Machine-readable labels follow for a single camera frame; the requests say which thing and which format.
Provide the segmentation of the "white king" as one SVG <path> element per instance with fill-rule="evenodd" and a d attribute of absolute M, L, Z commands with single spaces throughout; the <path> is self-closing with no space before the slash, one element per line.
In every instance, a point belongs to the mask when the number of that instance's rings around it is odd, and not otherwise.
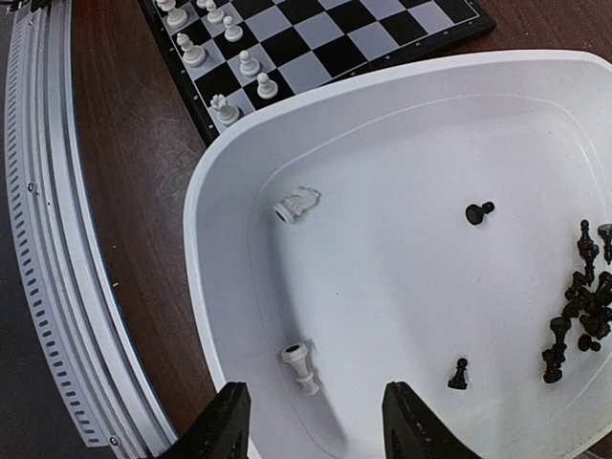
<path fill-rule="evenodd" d="M 156 4 L 166 13 L 166 22 L 171 29 L 178 29 L 186 24 L 187 13 L 176 6 L 175 0 L 156 0 Z"/>

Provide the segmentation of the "white bishop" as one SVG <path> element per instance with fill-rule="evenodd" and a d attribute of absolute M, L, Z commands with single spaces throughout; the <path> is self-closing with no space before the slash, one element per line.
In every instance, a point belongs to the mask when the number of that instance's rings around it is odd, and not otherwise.
<path fill-rule="evenodd" d="M 177 43 L 183 51 L 183 62 L 188 67 L 197 67 L 207 59 L 206 50 L 202 46 L 194 44 L 187 34 L 178 33 Z"/>

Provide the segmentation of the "white knight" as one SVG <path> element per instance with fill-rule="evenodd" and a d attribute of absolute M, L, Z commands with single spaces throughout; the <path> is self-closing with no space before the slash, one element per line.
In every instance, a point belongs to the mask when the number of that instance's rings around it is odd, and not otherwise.
<path fill-rule="evenodd" d="M 273 205 L 274 213 L 286 224 L 292 224 L 305 210 L 318 201 L 319 193 L 308 187 L 299 186 L 294 193 Z"/>

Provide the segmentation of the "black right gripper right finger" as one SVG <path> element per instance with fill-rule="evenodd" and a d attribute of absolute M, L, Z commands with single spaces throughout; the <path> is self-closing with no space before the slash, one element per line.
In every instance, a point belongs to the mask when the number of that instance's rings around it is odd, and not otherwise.
<path fill-rule="evenodd" d="M 386 458 L 479 458 L 405 382 L 386 385 L 382 420 Z"/>

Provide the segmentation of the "black pawn lone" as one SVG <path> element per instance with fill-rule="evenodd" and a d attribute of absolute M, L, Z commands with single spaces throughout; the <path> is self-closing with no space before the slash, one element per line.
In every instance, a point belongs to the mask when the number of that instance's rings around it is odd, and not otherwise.
<path fill-rule="evenodd" d="M 485 216 L 493 212 L 494 209 L 495 205 L 493 202 L 486 202 L 481 206 L 470 204 L 465 210 L 465 215 L 470 224 L 478 226 L 483 223 Z"/>

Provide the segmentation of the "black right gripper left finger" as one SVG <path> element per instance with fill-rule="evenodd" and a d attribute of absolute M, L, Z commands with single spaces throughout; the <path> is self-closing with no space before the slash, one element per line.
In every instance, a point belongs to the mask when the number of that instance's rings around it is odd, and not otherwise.
<path fill-rule="evenodd" d="M 248 457 L 251 396 L 245 382 L 227 382 L 161 459 Z"/>

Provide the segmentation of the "white rook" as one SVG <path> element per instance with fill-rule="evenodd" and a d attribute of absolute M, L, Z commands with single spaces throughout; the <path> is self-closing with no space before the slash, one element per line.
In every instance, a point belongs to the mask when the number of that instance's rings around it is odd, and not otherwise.
<path fill-rule="evenodd" d="M 241 118 L 240 109 L 229 103 L 224 95 L 214 95 L 210 101 L 210 106 L 223 126 L 231 126 Z"/>

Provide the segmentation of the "white pawn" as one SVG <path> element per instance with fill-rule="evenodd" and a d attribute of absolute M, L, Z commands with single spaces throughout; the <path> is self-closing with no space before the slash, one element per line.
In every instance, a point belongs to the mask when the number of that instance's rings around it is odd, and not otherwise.
<path fill-rule="evenodd" d="M 214 0 L 207 0 L 205 2 L 205 9 L 207 10 L 207 21 L 212 25 L 221 24 L 225 18 L 225 12 L 217 7 Z"/>
<path fill-rule="evenodd" d="M 244 77 L 257 77 L 260 69 L 261 63 L 248 50 L 240 52 L 239 71 Z"/>
<path fill-rule="evenodd" d="M 197 0 L 196 5 L 201 10 L 212 11 L 216 8 L 213 0 Z"/>
<path fill-rule="evenodd" d="M 223 19 L 224 24 L 224 37 L 228 42 L 234 43 L 243 37 L 243 29 L 234 23 L 233 17 L 226 15 Z"/>
<path fill-rule="evenodd" d="M 273 99 L 278 94 L 278 85 L 267 73 L 259 73 L 257 79 L 257 95 L 265 100 Z"/>

